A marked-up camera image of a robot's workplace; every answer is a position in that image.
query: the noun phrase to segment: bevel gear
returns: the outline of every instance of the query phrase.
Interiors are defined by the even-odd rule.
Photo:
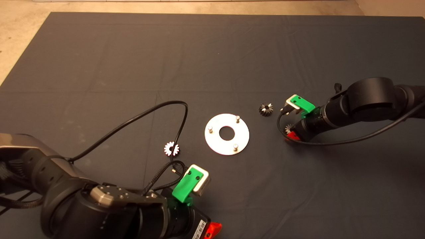
[[[273,105],[270,104],[261,104],[260,109],[258,110],[262,116],[270,116],[273,113]]]

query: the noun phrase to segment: center hole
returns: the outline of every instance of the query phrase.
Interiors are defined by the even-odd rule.
[[[220,137],[224,140],[232,140],[235,137],[235,131],[229,126],[220,129]]]

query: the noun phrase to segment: beige floor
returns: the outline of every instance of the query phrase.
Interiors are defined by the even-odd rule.
[[[383,2],[383,0],[371,0],[372,4],[367,2],[369,0],[360,1],[363,11],[366,9],[368,15],[386,15],[385,11],[382,11],[377,7],[380,5],[379,1]],[[391,1],[406,2],[423,0]],[[31,0],[0,0],[0,85],[43,21],[52,11],[186,14],[364,15],[355,0],[172,3],[36,3]]]

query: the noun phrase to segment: black cable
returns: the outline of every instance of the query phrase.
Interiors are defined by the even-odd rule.
[[[103,136],[101,139],[97,140],[92,146],[88,147],[86,150],[84,150],[82,153],[76,155],[73,158],[68,159],[69,162],[75,162],[76,160],[81,159],[82,157],[86,156],[87,154],[89,154],[91,151],[93,151],[95,148],[97,148],[99,145],[101,145],[104,141],[106,141],[107,139],[109,139],[112,135],[114,135],[116,132],[122,130],[124,127],[126,127],[127,125],[137,121],[138,119],[154,112],[155,110],[162,108],[164,106],[167,105],[184,105],[185,107],[185,111],[184,111],[184,117],[183,120],[181,122],[179,131],[177,132],[177,136],[176,139],[174,140],[174,145],[177,144],[177,140],[180,137],[180,133],[183,130],[184,124],[186,122],[186,118],[187,118],[187,103],[184,101],[180,101],[180,100],[172,100],[172,101],[166,101],[164,103],[161,103],[159,105],[153,106],[152,108],[146,110],[143,113],[140,113],[136,116],[134,116],[133,118],[127,120],[126,122],[120,124],[118,127],[116,127],[115,129],[111,130],[109,133],[107,133],[105,136]],[[170,161],[173,160],[173,154],[170,155]]]
[[[413,109],[411,109],[409,112],[407,112],[406,114],[402,115],[400,118],[398,118],[397,120],[393,121],[391,124],[375,131],[372,132],[370,134],[367,134],[365,136],[362,137],[358,137],[358,138],[354,138],[354,139],[348,139],[348,140],[342,140],[342,141],[336,141],[336,142],[331,142],[331,143],[311,143],[311,142],[304,142],[304,141],[299,141],[299,140],[295,140],[290,138],[282,129],[281,125],[281,118],[283,115],[286,114],[285,111],[282,111],[281,114],[278,117],[278,129],[279,132],[288,140],[293,141],[295,143],[299,143],[299,144],[303,144],[303,145],[314,145],[314,146],[331,146],[331,145],[343,145],[343,144],[349,144],[349,143],[354,143],[354,142],[359,142],[359,141],[363,141],[365,139],[369,139],[372,138],[374,136],[377,136],[378,134],[381,134],[389,129],[391,129],[392,127],[398,125],[399,123],[401,123],[402,121],[406,120],[408,117],[414,115],[415,113],[417,113],[422,107],[425,106],[425,101],[423,101],[422,103],[418,104],[416,107],[414,107]]]
[[[17,200],[0,197],[0,205],[5,207],[3,210],[0,211],[0,216],[3,215],[5,212],[7,212],[11,208],[27,209],[27,208],[35,208],[42,205],[44,200],[43,197],[36,200],[32,200],[32,201],[22,202],[22,200],[29,197],[33,193],[34,193],[33,191],[29,191],[22,197],[18,198]]]
[[[74,163],[76,160],[81,159],[82,157],[84,157],[85,155],[87,155],[88,153],[90,153],[91,151],[93,151],[95,148],[97,148],[99,145],[101,145],[104,141],[106,141],[107,139],[109,139],[111,136],[113,136],[116,132],[120,131],[121,129],[123,129],[124,127],[128,126],[129,124],[137,121],[138,119],[141,119],[142,117],[154,112],[157,109],[160,109],[164,106],[167,105],[183,105],[184,106],[184,116],[183,116],[183,120],[181,121],[181,125],[179,130],[177,131],[177,135],[176,138],[174,139],[174,145],[177,145],[177,141],[179,140],[180,134],[183,131],[183,127],[186,123],[186,119],[187,119],[187,113],[188,113],[188,106],[187,103],[184,101],[180,101],[180,100],[172,100],[172,101],[167,101],[164,103],[161,103],[159,105],[153,106],[152,108],[134,116],[133,118],[127,120],[126,122],[120,124],[119,126],[117,126],[115,129],[111,130],[109,133],[107,133],[105,136],[103,136],[101,139],[99,139],[98,141],[96,141],[92,146],[88,147],[86,150],[84,150],[82,153],[78,154],[77,156],[68,159],[69,162]],[[156,187],[156,190],[159,189],[163,189],[163,188],[167,188],[170,186],[173,186],[175,184],[177,184],[182,178],[183,178],[183,172],[180,173],[178,171],[178,169],[176,168],[176,164],[180,164],[182,167],[183,172],[186,170],[186,165],[184,165],[183,162],[181,161],[173,161],[173,154],[170,154],[170,162],[165,164],[161,170],[159,170],[156,174],[156,176],[149,182],[149,184],[145,187],[144,189],[144,193],[146,194],[151,188],[152,186],[155,184],[155,182],[161,177],[161,175],[165,172],[165,170],[170,166],[173,165],[173,168],[176,171],[176,174],[179,175],[179,178],[177,180],[174,180],[171,183],[162,185],[160,187]]]
[[[158,179],[161,177],[161,175],[165,172],[165,170],[167,170],[168,167],[170,167],[171,165],[174,165],[174,164],[180,164],[182,166],[182,168],[186,167],[184,165],[184,163],[182,161],[179,161],[179,160],[174,160],[174,161],[170,161],[170,162],[166,163],[164,166],[162,166],[162,168],[155,174],[155,176],[152,178],[152,180],[143,189],[142,195],[145,196],[146,193],[153,187],[153,185],[156,183],[156,181],[158,181]],[[174,185],[175,183],[178,183],[182,178],[183,178],[183,174],[179,175],[178,179],[176,179],[175,181],[173,181],[169,184],[160,186],[159,189],[170,187],[170,186]]]

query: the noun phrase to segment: white gear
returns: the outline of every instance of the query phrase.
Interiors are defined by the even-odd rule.
[[[285,133],[288,135],[290,132],[291,132],[291,127],[292,127],[293,125],[292,124],[288,124],[286,127],[285,127]]]
[[[173,156],[176,156],[179,153],[179,151],[180,151],[180,147],[179,147],[179,145],[176,145],[174,147],[174,142],[168,142],[164,146],[165,155],[167,155],[167,156],[170,156],[171,155],[171,147],[173,147]]]

